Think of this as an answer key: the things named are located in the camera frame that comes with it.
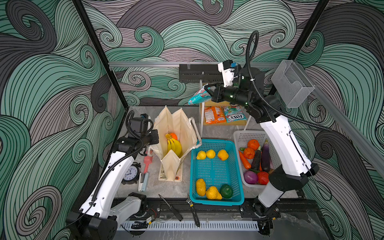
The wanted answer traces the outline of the pink green candy bag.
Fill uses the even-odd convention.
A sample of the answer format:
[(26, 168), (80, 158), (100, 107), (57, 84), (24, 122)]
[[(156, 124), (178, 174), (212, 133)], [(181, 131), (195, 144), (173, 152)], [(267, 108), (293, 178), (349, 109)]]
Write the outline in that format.
[(188, 101), (188, 105), (199, 105), (210, 101), (212, 96), (205, 90), (205, 88), (201, 88), (198, 90)]

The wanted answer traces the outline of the cream floral tote bag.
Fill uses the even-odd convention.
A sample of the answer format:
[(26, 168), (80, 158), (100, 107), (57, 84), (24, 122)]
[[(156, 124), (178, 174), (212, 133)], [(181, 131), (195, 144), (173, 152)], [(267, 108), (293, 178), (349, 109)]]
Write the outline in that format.
[(194, 118), (189, 118), (182, 109), (171, 113), (164, 107), (154, 122), (159, 143), (150, 149), (161, 160), (160, 181), (181, 182), (183, 162), (187, 155), (202, 145), (202, 139)]

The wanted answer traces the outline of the orange tangerine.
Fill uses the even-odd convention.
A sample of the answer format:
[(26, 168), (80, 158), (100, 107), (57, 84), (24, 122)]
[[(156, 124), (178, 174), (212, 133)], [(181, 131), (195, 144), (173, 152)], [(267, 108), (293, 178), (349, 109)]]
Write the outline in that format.
[(169, 133), (169, 135), (170, 135), (173, 139), (178, 140), (178, 137), (177, 137), (177, 135), (176, 135), (175, 133)]

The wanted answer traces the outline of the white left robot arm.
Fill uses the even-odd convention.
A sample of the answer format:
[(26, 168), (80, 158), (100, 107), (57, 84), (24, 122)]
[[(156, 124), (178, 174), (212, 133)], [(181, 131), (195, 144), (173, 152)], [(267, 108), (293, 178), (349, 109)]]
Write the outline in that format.
[(95, 189), (80, 209), (66, 218), (67, 229), (75, 240), (112, 240), (118, 227), (129, 217), (142, 214), (147, 198), (131, 193), (116, 206), (115, 195), (137, 155), (149, 145), (159, 143), (158, 131), (147, 114), (126, 119), (127, 133), (111, 149), (109, 161)]

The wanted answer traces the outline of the yellow banana bunch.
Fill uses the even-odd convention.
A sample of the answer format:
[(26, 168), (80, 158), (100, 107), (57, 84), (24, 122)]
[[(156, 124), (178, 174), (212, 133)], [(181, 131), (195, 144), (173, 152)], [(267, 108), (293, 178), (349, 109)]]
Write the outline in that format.
[(179, 158), (182, 157), (182, 145), (178, 140), (173, 139), (169, 134), (165, 135), (167, 138), (167, 152), (173, 151)]

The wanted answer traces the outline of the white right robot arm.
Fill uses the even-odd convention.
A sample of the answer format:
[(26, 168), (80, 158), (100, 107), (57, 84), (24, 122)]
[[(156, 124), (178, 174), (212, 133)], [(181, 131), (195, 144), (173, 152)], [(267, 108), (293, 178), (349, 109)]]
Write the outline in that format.
[(319, 166), (304, 154), (289, 124), (290, 116), (283, 112), (281, 102), (275, 96), (265, 97), (260, 93), (252, 75), (247, 78), (250, 88), (242, 90), (232, 85), (233, 68), (219, 70), (219, 73), (223, 83), (205, 86), (212, 101), (244, 107), (266, 132), (281, 160), (281, 165), (272, 172), (266, 187), (255, 199), (255, 210), (259, 215), (266, 215), (285, 192), (304, 187)]

